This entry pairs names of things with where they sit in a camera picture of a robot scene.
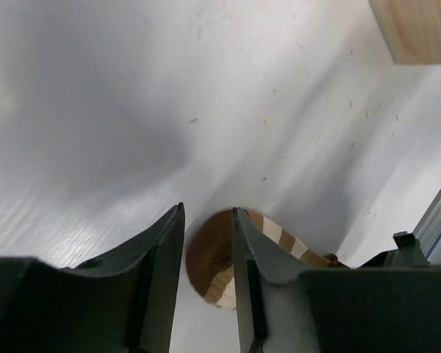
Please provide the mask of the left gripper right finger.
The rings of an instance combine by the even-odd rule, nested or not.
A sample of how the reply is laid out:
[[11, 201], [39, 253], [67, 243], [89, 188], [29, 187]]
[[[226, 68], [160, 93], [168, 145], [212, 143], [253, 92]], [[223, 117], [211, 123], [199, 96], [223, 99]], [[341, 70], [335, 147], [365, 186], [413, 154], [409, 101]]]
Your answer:
[[232, 248], [242, 352], [441, 352], [441, 264], [314, 267], [240, 208]]

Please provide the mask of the brown striped sock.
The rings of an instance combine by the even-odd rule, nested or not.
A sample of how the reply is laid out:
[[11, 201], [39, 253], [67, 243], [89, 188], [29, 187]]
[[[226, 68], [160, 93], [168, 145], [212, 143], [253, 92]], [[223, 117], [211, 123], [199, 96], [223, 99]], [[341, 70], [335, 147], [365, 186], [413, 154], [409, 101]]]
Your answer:
[[[303, 263], [315, 267], [342, 265], [335, 254], [312, 251], [266, 215], [252, 209], [247, 209], [246, 214], [266, 237]], [[207, 303], [227, 310], [235, 310], [237, 305], [232, 233], [232, 210], [212, 215], [192, 237], [185, 258], [187, 276], [194, 290]]]

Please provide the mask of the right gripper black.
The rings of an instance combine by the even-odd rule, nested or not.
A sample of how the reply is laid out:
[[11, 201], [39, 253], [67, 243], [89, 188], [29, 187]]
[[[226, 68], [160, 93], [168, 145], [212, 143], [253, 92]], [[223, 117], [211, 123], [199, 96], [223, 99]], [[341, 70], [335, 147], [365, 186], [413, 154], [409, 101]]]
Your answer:
[[357, 269], [428, 270], [431, 265], [413, 233], [398, 232], [392, 237], [396, 249], [380, 252]]

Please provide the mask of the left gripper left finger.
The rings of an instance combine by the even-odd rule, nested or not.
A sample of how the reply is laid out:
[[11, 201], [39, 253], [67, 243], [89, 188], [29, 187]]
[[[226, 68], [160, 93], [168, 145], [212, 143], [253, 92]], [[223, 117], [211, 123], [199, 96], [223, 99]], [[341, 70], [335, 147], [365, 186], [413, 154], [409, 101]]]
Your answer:
[[168, 352], [184, 206], [74, 268], [0, 257], [0, 352]]

